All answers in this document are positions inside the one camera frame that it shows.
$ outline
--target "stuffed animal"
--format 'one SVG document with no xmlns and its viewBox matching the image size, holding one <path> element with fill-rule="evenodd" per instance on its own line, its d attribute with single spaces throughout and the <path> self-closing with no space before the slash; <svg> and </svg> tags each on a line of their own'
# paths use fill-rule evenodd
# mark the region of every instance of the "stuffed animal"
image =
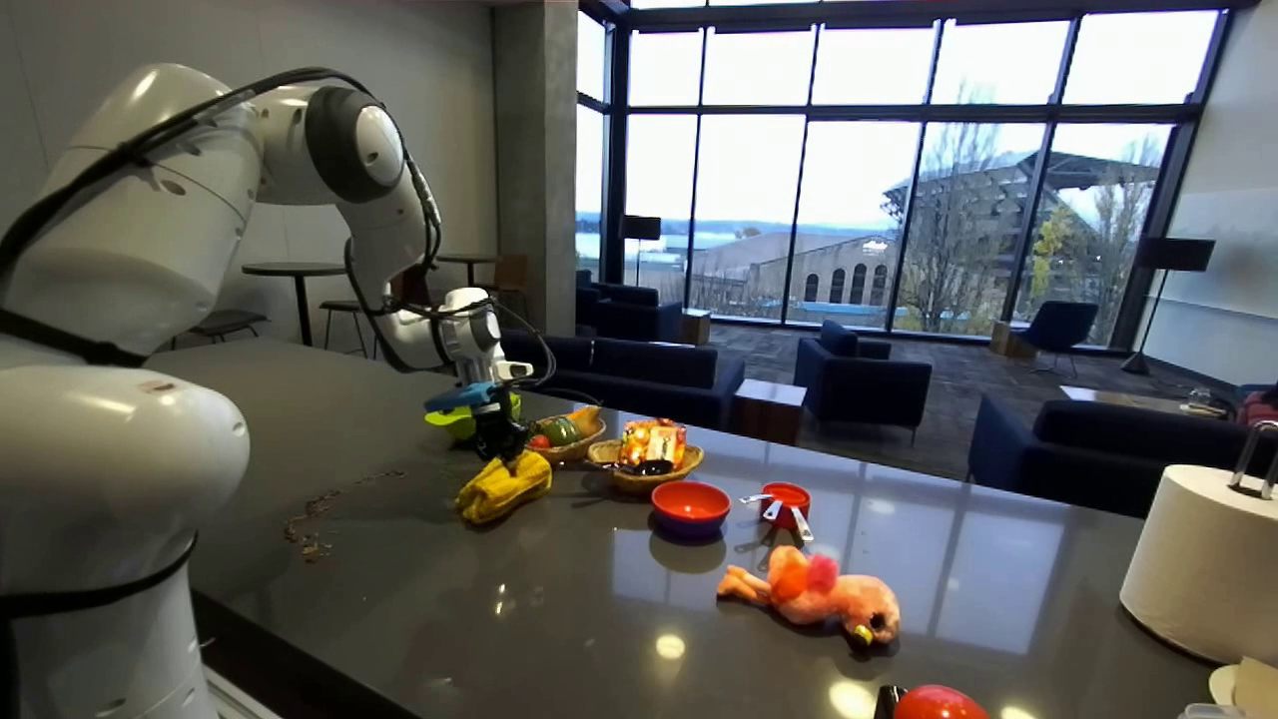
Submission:
<svg viewBox="0 0 1278 719">
<path fill-rule="evenodd" d="M 897 644 L 903 609 L 878 576 L 841 576 L 830 557 L 773 548 L 767 576 L 727 565 L 721 600 L 773 609 L 795 629 L 841 629 L 861 644 Z"/>
</svg>

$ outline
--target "tomato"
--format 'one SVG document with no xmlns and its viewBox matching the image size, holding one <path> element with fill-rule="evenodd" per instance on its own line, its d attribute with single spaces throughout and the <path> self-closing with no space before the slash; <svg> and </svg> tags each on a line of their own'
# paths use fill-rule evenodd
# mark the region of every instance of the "tomato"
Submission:
<svg viewBox="0 0 1278 719">
<path fill-rule="evenodd" d="M 924 685 L 897 705 L 897 719 L 987 719 L 987 713 L 959 689 Z"/>
</svg>

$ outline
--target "floor lamp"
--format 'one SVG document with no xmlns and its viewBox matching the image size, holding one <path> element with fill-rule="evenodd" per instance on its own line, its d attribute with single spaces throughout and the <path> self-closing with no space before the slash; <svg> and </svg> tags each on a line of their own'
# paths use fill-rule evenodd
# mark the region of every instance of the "floor lamp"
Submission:
<svg viewBox="0 0 1278 719">
<path fill-rule="evenodd" d="M 1152 343 L 1152 327 L 1153 327 L 1153 315 L 1161 305 L 1167 274 L 1208 274 L 1209 254 L 1216 254 L 1216 242 L 1143 242 L 1133 264 L 1159 274 L 1159 292 L 1153 292 L 1153 308 L 1143 325 L 1143 335 L 1133 343 L 1133 356 L 1122 365 L 1122 371 L 1152 377 L 1145 343 Z"/>
</svg>

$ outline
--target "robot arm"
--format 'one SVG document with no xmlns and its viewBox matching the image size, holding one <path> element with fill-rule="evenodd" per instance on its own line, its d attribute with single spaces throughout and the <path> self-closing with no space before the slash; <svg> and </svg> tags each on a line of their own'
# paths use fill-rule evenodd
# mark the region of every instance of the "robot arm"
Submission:
<svg viewBox="0 0 1278 719">
<path fill-rule="evenodd" d="M 255 204 L 335 204 L 349 275 L 399 371 L 506 383 L 489 292 L 440 292 L 440 208 L 393 112 L 325 68 L 227 87 L 127 78 L 0 246 L 0 331 L 88 365 L 140 365 L 199 325 Z"/>
</svg>

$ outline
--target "black chair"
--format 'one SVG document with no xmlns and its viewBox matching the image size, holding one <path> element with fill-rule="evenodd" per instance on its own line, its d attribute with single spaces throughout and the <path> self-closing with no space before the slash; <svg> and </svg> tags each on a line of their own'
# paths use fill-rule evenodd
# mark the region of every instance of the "black chair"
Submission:
<svg viewBox="0 0 1278 719">
<path fill-rule="evenodd" d="M 1048 300 L 1035 313 L 1035 325 L 1019 327 L 1015 340 L 1032 343 L 1035 352 L 1066 356 L 1091 335 L 1096 313 L 1098 305 Z"/>
</svg>

